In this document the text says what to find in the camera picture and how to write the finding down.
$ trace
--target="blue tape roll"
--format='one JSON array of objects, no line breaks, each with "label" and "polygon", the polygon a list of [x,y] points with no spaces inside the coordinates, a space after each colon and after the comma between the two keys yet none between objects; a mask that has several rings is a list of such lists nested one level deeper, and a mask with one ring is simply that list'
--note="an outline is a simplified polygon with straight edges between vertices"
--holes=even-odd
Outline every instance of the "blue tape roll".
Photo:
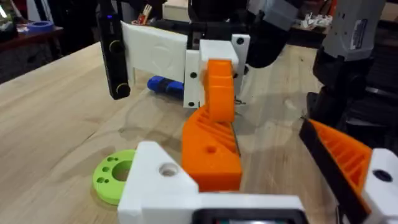
[{"label": "blue tape roll", "polygon": [[30,33],[50,32],[54,30],[54,24],[50,21],[30,22],[26,26]]}]

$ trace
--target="green 3d printed disc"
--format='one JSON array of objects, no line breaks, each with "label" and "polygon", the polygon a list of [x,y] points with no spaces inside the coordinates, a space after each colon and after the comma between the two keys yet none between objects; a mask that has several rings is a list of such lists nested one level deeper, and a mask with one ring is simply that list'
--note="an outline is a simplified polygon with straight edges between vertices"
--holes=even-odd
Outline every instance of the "green 3d printed disc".
[{"label": "green 3d printed disc", "polygon": [[135,150],[115,152],[105,158],[95,169],[93,187],[98,197],[107,203],[117,205],[123,193]]}]

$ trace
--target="black knob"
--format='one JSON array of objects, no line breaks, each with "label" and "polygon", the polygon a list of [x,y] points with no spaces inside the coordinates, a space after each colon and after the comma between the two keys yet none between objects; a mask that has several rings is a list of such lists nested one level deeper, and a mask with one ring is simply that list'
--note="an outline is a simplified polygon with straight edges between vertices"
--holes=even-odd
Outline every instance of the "black knob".
[{"label": "black knob", "polygon": [[116,94],[119,98],[127,97],[130,95],[130,87],[127,83],[119,84],[116,88]]},{"label": "black knob", "polygon": [[124,46],[120,40],[114,40],[109,45],[109,51],[113,54],[120,54],[124,51]]}]

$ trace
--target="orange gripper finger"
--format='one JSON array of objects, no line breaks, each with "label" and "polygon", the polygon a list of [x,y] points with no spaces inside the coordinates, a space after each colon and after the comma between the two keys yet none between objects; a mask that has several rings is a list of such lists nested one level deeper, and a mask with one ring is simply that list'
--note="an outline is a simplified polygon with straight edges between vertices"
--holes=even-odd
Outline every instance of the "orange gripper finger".
[{"label": "orange gripper finger", "polygon": [[356,197],[367,212],[370,211],[362,198],[362,191],[368,174],[372,149],[356,139],[325,124],[309,119],[323,147],[338,166],[344,179],[353,189]]},{"label": "orange gripper finger", "polygon": [[204,79],[206,106],[212,121],[234,120],[234,85],[230,60],[207,62]]},{"label": "orange gripper finger", "polygon": [[230,122],[213,122],[206,106],[182,129],[182,167],[201,192],[239,190],[241,162]]}]

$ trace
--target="blue marker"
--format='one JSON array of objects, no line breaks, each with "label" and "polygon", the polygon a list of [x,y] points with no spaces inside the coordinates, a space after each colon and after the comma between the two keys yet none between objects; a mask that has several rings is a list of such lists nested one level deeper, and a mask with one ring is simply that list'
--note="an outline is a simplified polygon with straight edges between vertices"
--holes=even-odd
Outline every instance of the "blue marker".
[{"label": "blue marker", "polygon": [[148,80],[147,87],[156,93],[165,93],[166,95],[170,95],[181,100],[184,96],[183,83],[157,75]]}]

